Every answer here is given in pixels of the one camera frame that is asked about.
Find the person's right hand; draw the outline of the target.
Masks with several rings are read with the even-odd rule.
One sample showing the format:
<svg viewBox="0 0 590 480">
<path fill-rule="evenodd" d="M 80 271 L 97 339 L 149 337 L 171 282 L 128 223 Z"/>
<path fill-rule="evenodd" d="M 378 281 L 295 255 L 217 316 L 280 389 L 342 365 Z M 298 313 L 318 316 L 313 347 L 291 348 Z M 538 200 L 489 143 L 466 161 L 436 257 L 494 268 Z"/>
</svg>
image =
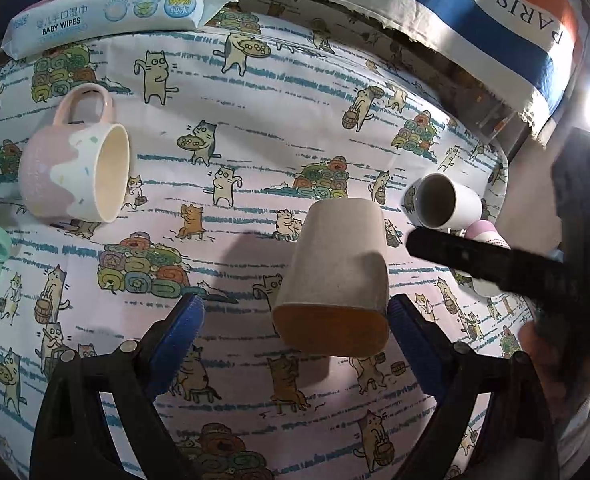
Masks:
<svg viewBox="0 0 590 480">
<path fill-rule="evenodd" d="M 530 356 L 535 367 L 551 418 L 556 422 L 566 413 L 566 387 L 557 378 L 557 350 L 536 333 L 534 321 L 527 322 L 520 328 L 518 338 L 522 350 Z"/>
</svg>

